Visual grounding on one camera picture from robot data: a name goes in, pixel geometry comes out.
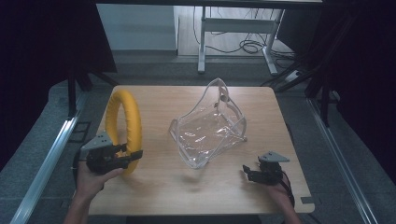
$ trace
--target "finger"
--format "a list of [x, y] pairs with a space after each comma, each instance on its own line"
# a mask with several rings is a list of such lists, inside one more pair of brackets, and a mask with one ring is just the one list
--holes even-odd
[[107, 182], [107, 180], [112, 179], [112, 178], [122, 174], [122, 172], [123, 172], [122, 168], [112, 170], [112, 171], [108, 172], [107, 174], [103, 175], [102, 179], [104, 182]]

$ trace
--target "transparent plastic bag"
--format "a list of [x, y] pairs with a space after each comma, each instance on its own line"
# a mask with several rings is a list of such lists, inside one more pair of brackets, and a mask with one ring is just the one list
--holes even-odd
[[199, 169], [234, 144], [247, 141], [247, 121], [220, 79], [211, 81], [188, 114], [173, 119], [169, 132], [181, 159]]

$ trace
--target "yellow ring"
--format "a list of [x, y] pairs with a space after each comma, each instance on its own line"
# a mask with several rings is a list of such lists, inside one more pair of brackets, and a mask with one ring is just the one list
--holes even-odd
[[[142, 125], [136, 100], [127, 90], [118, 90], [111, 95], [107, 104], [105, 129], [111, 141], [113, 141], [113, 145], [118, 145], [117, 118], [120, 104], [122, 104], [125, 111], [127, 132], [126, 155], [129, 156], [131, 153], [142, 148]], [[138, 162], [139, 160], [132, 161], [124, 173], [128, 175], [133, 172]]]

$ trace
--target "carpeted floor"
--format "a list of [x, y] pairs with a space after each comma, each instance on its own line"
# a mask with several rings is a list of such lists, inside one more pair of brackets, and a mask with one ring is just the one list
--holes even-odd
[[[169, 58], [147, 59], [145, 62], [118, 63], [119, 72], [111, 75], [126, 85], [206, 85], [216, 77], [228, 86], [260, 86], [270, 78], [263, 60], [236, 63], [231, 59], [206, 64], [204, 75], [197, 74], [197, 63]], [[112, 87], [91, 76], [94, 84], [79, 119], [79, 127], [90, 125], [84, 135], [74, 133], [64, 149], [40, 200], [31, 215], [30, 223], [61, 223], [74, 191], [70, 171], [74, 153], [82, 142], [96, 133]], [[301, 214], [304, 223], [363, 223], [349, 189], [334, 162], [318, 125], [304, 97], [304, 85], [277, 93], [285, 121], [290, 127], [293, 142], [302, 165], [316, 209]], [[14, 157], [0, 173], [0, 223], [9, 223], [21, 203], [26, 190], [45, 159], [50, 146], [67, 116], [67, 86], [60, 83], [49, 93], [49, 102], [35, 127], [25, 138]], [[346, 125], [335, 109], [329, 116], [334, 138], [345, 154], [348, 164], [368, 198], [378, 223], [396, 223], [396, 188], [376, 162], [370, 150]], [[280, 215], [259, 216], [262, 223], [281, 223]], [[90, 217], [90, 223], [125, 223], [126, 217]]]

